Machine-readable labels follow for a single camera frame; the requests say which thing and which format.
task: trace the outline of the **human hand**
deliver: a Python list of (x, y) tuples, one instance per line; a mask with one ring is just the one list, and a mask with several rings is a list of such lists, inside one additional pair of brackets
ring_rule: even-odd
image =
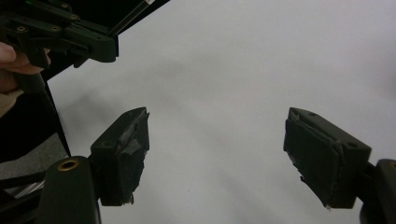
[(12, 75), (13, 72), (33, 75), (42, 70), (42, 68), (31, 65), (26, 54), (17, 52), (11, 46), (0, 42), (0, 93), (8, 93), (18, 88)]

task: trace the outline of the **white surface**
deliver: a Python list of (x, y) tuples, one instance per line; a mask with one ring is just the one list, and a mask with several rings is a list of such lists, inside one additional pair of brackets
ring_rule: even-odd
[(150, 152), (135, 204), (103, 223), (359, 223), (326, 210), (283, 151), (289, 107), (396, 158), (396, 4), (172, 0), (50, 87), (74, 155), (146, 106)]

